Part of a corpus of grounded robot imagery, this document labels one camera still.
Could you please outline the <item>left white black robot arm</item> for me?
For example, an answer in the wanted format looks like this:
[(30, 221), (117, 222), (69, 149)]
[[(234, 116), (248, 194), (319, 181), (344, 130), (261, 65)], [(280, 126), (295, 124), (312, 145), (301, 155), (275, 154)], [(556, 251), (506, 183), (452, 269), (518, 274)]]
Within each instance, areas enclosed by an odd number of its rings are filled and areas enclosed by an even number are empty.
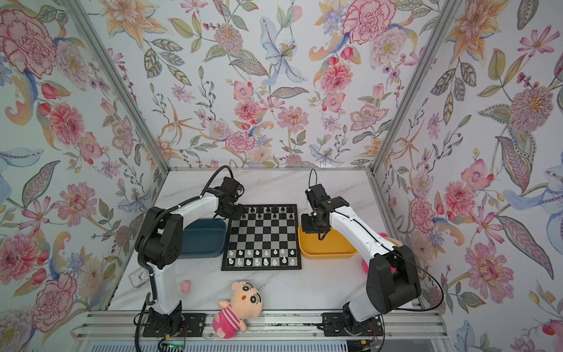
[(220, 186), (207, 186), (201, 194), (171, 208), (152, 207), (146, 212), (135, 251), (138, 264), (149, 274), (151, 296), (147, 305), (158, 314), (170, 316), (182, 309), (174, 262), (180, 256), (185, 228), (212, 214), (239, 220), (244, 206), (238, 200), (243, 193), (241, 183), (225, 177)]

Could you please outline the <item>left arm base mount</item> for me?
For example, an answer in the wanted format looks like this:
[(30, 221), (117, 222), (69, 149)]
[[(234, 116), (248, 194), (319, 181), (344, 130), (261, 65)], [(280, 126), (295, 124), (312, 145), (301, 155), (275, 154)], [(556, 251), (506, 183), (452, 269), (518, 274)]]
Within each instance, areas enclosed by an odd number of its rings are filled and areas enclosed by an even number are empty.
[(143, 329), (142, 337), (202, 337), (205, 328), (204, 313), (182, 313), (181, 315), (161, 315), (150, 313)]

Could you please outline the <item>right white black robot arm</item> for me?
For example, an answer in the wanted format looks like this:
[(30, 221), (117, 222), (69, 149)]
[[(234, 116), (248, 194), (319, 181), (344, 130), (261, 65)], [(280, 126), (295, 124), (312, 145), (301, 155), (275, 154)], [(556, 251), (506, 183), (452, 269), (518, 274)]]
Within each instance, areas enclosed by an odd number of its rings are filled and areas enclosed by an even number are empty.
[(305, 191), (312, 208), (301, 216), (306, 234), (323, 240), (331, 230), (343, 235), (368, 265), (365, 293), (343, 306), (351, 324), (400, 309), (418, 299), (422, 288), (413, 251), (376, 233), (342, 197), (330, 197), (320, 184)]

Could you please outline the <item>small pink eraser toy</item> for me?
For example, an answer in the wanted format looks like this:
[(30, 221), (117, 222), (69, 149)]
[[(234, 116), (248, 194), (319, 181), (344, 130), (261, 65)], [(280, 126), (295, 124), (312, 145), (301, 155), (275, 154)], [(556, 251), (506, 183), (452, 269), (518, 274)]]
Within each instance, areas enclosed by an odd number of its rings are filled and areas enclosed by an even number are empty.
[(181, 283), (180, 288), (183, 294), (189, 294), (191, 292), (191, 281), (185, 280)]

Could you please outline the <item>small white clock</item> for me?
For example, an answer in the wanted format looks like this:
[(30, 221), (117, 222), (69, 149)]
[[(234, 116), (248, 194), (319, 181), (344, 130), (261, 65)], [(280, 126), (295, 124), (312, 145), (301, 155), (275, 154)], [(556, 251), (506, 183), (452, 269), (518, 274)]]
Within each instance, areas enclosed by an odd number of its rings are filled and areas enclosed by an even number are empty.
[(138, 268), (128, 276), (131, 286), (139, 288), (150, 281), (150, 275), (145, 268)]

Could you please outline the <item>teal plastic tray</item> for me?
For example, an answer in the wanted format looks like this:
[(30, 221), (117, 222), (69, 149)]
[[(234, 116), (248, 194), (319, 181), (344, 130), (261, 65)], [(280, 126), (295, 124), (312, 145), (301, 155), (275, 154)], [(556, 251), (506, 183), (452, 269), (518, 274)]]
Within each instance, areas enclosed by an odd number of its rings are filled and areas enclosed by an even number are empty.
[(221, 219), (199, 219), (183, 230), (180, 259), (217, 258), (227, 242), (227, 224)]

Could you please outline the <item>pink striped plush doll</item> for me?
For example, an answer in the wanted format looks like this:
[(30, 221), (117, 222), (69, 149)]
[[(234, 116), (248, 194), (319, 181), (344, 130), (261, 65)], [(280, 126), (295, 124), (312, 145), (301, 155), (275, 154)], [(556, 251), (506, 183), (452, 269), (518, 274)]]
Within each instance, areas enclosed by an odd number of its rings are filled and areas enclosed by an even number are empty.
[(221, 308), (213, 318), (213, 329), (220, 339), (230, 339), (239, 332), (246, 332), (246, 321), (258, 318), (262, 313), (263, 299), (259, 290), (250, 282), (234, 282), (230, 301), (220, 301)]

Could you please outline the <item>yellow plastic tray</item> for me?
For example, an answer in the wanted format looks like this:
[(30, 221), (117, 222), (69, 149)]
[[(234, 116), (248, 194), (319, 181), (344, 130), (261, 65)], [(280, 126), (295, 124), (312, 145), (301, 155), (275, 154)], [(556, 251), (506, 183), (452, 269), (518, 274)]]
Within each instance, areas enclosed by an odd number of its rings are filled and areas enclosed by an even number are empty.
[(331, 230), (320, 241), (318, 234), (307, 234), (299, 226), (299, 246), (301, 254), (310, 260), (348, 259), (358, 252), (348, 240), (336, 230)]

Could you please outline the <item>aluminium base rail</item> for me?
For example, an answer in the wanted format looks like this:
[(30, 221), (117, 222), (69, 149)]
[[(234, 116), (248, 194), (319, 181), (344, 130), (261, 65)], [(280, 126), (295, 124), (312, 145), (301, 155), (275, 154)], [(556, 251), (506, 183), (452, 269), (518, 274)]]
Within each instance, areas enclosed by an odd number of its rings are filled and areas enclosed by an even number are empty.
[[(250, 320), (247, 331), (236, 340), (324, 340), (318, 328), (322, 311), (266, 310)], [(136, 311), (109, 310), (90, 312), (82, 324), (71, 330), (74, 340), (132, 341)], [(396, 312), (384, 315), (381, 328), (387, 340), (446, 340), (447, 328), (441, 316), (433, 312)]]

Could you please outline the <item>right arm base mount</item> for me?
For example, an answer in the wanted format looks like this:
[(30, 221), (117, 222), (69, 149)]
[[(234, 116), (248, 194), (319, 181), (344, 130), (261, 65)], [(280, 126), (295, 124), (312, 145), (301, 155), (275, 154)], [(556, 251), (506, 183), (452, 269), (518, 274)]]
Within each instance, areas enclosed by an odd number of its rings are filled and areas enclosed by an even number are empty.
[(384, 325), (380, 316), (372, 317), (363, 322), (355, 321), (346, 312), (324, 312), (318, 328), (325, 337), (382, 337)]

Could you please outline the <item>black and white chessboard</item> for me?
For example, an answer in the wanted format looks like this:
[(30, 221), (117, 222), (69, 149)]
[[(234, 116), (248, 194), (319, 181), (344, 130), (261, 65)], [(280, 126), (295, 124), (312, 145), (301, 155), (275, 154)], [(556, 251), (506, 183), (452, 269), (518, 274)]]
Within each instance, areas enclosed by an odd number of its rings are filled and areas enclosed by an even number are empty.
[(296, 204), (246, 205), (227, 226), (222, 271), (302, 269)]

